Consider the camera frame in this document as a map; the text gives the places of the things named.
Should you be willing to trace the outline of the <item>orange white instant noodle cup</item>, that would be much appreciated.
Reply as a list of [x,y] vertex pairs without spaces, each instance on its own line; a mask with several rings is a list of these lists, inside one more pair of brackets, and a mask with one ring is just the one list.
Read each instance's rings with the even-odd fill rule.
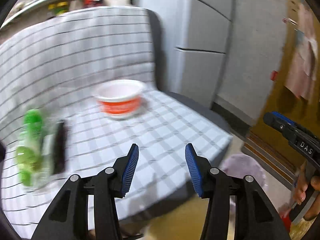
[[105,82],[93,90],[101,111],[112,119],[126,119],[137,114],[142,105],[146,84],[138,80],[119,79]]

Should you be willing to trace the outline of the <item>grey office chair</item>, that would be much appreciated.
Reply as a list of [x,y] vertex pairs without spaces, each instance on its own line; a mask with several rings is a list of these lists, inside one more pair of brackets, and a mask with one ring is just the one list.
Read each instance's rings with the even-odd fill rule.
[[109,153],[119,156],[132,144],[139,146],[133,186],[116,203],[121,228],[133,233],[194,195],[184,157],[186,144],[192,143],[197,152],[219,165],[231,136],[217,114],[189,98],[157,89],[153,27],[158,20],[153,12],[110,7],[103,19],[110,42],[111,76],[146,84],[139,113],[106,126]]

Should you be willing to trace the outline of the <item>clear plastic packaging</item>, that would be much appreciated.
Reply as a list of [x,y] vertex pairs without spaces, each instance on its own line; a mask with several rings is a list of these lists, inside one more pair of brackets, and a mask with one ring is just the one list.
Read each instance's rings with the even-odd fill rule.
[[40,170],[36,173],[35,189],[46,187],[66,169],[67,121],[61,119],[51,127],[42,143]]

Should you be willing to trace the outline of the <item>green tea bottle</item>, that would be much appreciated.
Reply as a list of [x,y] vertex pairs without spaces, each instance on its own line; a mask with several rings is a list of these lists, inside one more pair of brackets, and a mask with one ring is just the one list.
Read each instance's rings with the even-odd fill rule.
[[33,186],[35,176],[41,170],[44,121],[38,109],[25,112],[18,136],[15,158],[20,182]]

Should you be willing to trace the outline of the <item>white checkered cloth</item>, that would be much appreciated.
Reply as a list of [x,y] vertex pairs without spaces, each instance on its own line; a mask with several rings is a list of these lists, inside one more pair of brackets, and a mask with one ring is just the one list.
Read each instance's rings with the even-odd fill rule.
[[[88,177],[126,153],[107,151],[111,121],[93,97],[100,84],[115,80],[109,70],[110,7],[69,12],[26,28],[1,45],[1,202],[8,221],[30,238],[45,210],[71,174]],[[153,27],[155,55],[160,50],[159,20]],[[25,111],[40,108],[50,118],[67,121],[66,170],[45,189],[22,185],[14,158]]]

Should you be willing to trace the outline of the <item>pink lined trash bin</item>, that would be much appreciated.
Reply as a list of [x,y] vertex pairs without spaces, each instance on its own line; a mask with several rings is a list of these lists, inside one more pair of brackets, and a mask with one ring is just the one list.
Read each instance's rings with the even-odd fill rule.
[[[222,161],[219,166],[228,176],[236,178],[244,178],[246,175],[251,175],[263,188],[267,189],[267,179],[264,169],[260,164],[252,157],[243,153],[236,153],[230,155],[228,158]],[[235,216],[236,216],[236,200],[235,196],[229,198],[229,224],[227,239],[234,239],[235,233]]]

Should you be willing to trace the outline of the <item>grey refrigerator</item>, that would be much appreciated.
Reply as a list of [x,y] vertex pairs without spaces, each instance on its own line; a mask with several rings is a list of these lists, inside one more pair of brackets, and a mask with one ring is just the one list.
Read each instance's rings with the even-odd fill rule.
[[286,0],[139,0],[163,28],[161,88],[253,125],[282,57]]

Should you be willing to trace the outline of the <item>pink hanging apron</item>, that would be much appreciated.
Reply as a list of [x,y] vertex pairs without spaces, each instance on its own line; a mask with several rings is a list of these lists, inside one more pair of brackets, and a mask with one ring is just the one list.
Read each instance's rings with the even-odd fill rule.
[[295,97],[309,101],[317,79],[318,43],[313,13],[305,3],[300,3],[298,7],[297,38],[285,87]]

